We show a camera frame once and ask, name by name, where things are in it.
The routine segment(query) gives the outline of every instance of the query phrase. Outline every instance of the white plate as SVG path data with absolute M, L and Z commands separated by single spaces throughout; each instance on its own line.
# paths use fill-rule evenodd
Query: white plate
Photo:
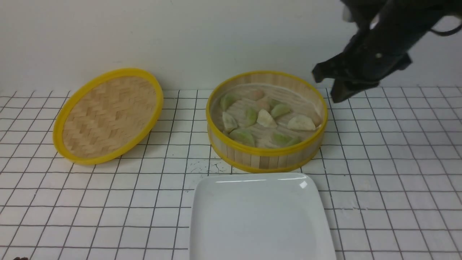
M 298 173 L 203 179 L 189 241 L 190 260 L 335 260 L 316 185 Z

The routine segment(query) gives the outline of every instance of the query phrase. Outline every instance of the dumpling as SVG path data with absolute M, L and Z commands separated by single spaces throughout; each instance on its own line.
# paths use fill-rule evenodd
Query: dumpling
M 280 117 L 287 113 L 290 113 L 290 108 L 288 105 L 283 104 L 283 103 L 275 105 L 273 109 L 271 110 L 271 116 L 273 118 Z
M 221 110 L 226 111 L 234 102 L 238 101 L 240 98 L 235 95 L 228 93 L 224 95 L 220 100 Z
M 278 127 L 278 124 L 276 124 L 273 117 L 268 113 L 268 111 L 264 109 L 261 109 L 258 112 L 257 123 L 261 124 L 264 127 L 268 127 L 268 128 Z
M 255 139 L 248 129 L 236 129 L 229 134 L 229 137 L 243 145 L 255 147 Z
M 248 108 L 246 111 L 245 111 L 245 126 L 251 126 L 251 125 L 254 125 L 255 122 L 257 121 L 257 111 L 255 111 L 255 109 L 253 108 Z
M 264 93 L 263 90 L 256 89 L 256 90 L 251 91 L 247 98 L 249 98 L 250 100 L 253 100 L 253 101 L 257 101 L 259 99 L 262 99 L 264 95 L 265 95 L 265 93 Z
M 269 100 L 270 98 L 268 96 L 262 98 L 262 99 L 259 99 L 257 100 L 257 106 L 259 109 L 264 109 L 266 111 L 270 111 L 271 107 L 269 105 Z
M 223 112 L 222 119 L 223 119 L 223 125 L 225 125 L 226 132 L 229 133 L 237 128 L 236 120 L 229 113 Z
M 311 118 L 305 115 L 296 115 L 288 123 L 287 128 L 290 130 L 314 131 L 316 126 Z

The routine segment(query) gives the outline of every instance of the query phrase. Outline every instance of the table surface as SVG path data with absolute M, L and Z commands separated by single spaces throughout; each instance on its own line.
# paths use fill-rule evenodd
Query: table surface
M 329 102 L 316 183 L 339 260 L 461 260 L 462 92 L 385 87 Z M 210 148 L 211 91 L 165 91 L 150 135 L 74 165 L 52 127 L 71 92 L 0 92 L 0 258 L 187 260 L 194 188 L 243 173 Z

